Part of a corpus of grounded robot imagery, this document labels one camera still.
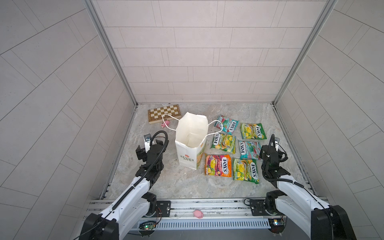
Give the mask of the green yellow candy bag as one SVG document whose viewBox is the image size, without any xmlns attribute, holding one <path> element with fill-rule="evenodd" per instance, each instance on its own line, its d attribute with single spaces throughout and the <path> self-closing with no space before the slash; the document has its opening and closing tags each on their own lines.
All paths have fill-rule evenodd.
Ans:
<svg viewBox="0 0 384 240">
<path fill-rule="evenodd" d="M 252 140 L 266 140 L 267 136 L 264 131 L 263 125 L 258 124 L 247 124 L 241 123 L 241 135 L 242 139 L 252 139 Z"/>
<path fill-rule="evenodd" d="M 252 159 L 234 159 L 233 178 L 235 181 L 259 184 L 257 161 Z"/>
</svg>

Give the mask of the white paper gift bag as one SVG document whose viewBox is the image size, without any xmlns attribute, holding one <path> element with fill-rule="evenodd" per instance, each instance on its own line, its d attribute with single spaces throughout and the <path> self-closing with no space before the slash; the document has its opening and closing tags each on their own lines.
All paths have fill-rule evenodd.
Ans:
<svg viewBox="0 0 384 240">
<path fill-rule="evenodd" d="M 204 115 L 195 115 L 187 112 L 181 119 L 177 119 L 178 125 L 175 129 L 168 128 L 176 132 L 175 145 L 177 157 L 181 166 L 197 170 L 205 150 L 209 127 L 214 123 L 223 125 L 220 121 L 208 122 Z"/>
</svg>

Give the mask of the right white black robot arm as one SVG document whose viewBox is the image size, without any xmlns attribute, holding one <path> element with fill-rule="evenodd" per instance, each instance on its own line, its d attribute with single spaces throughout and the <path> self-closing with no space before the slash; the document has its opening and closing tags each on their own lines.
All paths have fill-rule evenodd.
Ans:
<svg viewBox="0 0 384 240">
<path fill-rule="evenodd" d="M 330 205 L 312 194 L 304 185 L 280 166 L 288 159 L 284 149 L 271 138 L 260 152 L 262 175 L 275 191 L 267 193 L 265 206 L 268 214 L 281 213 L 291 219 L 312 240 L 355 240 L 347 212 L 338 205 Z"/>
</svg>

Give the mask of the orange candy bag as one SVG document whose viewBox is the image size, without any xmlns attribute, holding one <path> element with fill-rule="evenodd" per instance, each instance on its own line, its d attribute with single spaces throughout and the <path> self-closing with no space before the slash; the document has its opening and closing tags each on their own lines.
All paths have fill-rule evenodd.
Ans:
<svg viewBox="0 0 384 240">
<path fill-rule="evenodd" d="M 206 155 L 205 175 L 232 177 L 232 159 L 230 155 Z"/>
</svg>

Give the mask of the green fruit candy bag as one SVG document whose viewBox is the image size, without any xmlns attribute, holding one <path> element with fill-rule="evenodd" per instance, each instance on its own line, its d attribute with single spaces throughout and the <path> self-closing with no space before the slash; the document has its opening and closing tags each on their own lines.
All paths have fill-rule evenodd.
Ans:
<svg viewBox="0 0 384 240">
<path fill-rule="evenodd" d="M 218 149 L 228 153 L 236 153 L 236 137 L 227 134 L 216 133 L 213 138 L 211 149 Z"/>
</svg>

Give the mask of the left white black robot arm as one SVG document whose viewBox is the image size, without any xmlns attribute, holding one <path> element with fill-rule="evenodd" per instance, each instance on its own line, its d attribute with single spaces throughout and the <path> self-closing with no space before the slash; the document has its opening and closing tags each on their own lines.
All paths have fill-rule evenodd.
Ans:
<svg viewBox="0 0 384 240">
<path fill-rule="evenodd" d="M 138 159 L 143 160 L 128 188 L 99 214 L 90 214 L 84 221 L 76 240 L 122 240 L 144 216 L 156 213 L 157 197 L 149 192 L 164 169 L 163 153 L 167 143 L 150 146 L 148 152 L 137 148 Z"/>
</svg>

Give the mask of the teal mint candy bag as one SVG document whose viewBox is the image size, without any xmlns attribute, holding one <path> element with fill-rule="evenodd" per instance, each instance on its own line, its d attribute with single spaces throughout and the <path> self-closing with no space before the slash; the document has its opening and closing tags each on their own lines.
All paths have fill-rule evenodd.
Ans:
<svg viewBox="0 0 384 240">
<path fill-rule="evenodd" d="M 234 134 L 235 129 L 239 124 L 239 121 L 223 115 L 220 115 L 217 120 L 220 121 L 221 123 L 216 122 L 214 126 L 218 129 L 223 128 L 222 131 L 229 135 Z"/>
</svg>

